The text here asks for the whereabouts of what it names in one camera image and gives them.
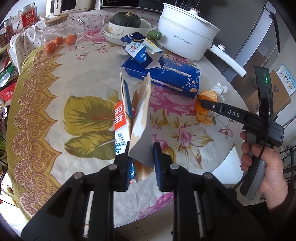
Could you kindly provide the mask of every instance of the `hand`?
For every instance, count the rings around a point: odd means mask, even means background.
[[[243,140],[247,140],[247,134],[243,131],[240,134]],[[254,144],[252,153],[258,157],[262,146]],[[242,163],[241,169],[247,171],[252,165],[252,158],[248,155],[250,145],[247,142],[242,144]],[[279,152],[276,148],[265,147],[261,158],[266,163],[265,175],[260,185],[259,191],[264,193],[268,209],[273,209],[283,203],[288,194],[288,185],[283,176],[283,165]]]

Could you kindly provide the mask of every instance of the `lid knob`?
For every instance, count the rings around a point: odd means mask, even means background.
[[[190,10],[189,10],[189,13],[198,16],[200,11],[198,11],[197,9],[191,7]]]
[[[221,49],[223,52],[225,51],[225,47],[222,44],[218,44],[218,48]]]

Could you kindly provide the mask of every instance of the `blue snack box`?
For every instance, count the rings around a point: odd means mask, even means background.
[[[158,68],[164,65],[162,50],[139,32],[128,34],[120,40],[128,43],[122,48],[144,69]]]
[[[130,57],[121,67],[124,67],[131,77],[142,80],[150,72],[151,81],[154,84],[192,99],[197,94],[200,70],[187,64],[172,59],[164,59],[164,65],[159,68],[143,69],[139,63]]]

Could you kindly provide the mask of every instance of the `kabocha squash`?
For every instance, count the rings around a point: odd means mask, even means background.
[[[132,12],[116,13],[109,21],[113,24],[124,27],[139,28],[141,25],[140,18]]]

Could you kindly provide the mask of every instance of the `metal bolt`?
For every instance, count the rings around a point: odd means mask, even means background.
[[[205,177],[206,179],[212,179],[212,178],[213,178],[213,175],[212,175],[211,173],[209,173],[209,172],[206,172],[206,173],[204,174],[204,177]]]
[[[115,169],[117,169],[117,165],[116,164],[110,164],[108,166],[108,168],[109,168],[109,170],[115,170]]]
[[[82,172],[75,172],[75,173],[74,173],[74,178],[75,178],[75,179],[82,178],[82,176],[83,176],[83,173],[82,173]]]
[[[179,168],[179,165],[178,165],[177,163],[172,163],[172,164],[170,165],[170,168],[171,168],[172,170],[177,170],[177,169]]]

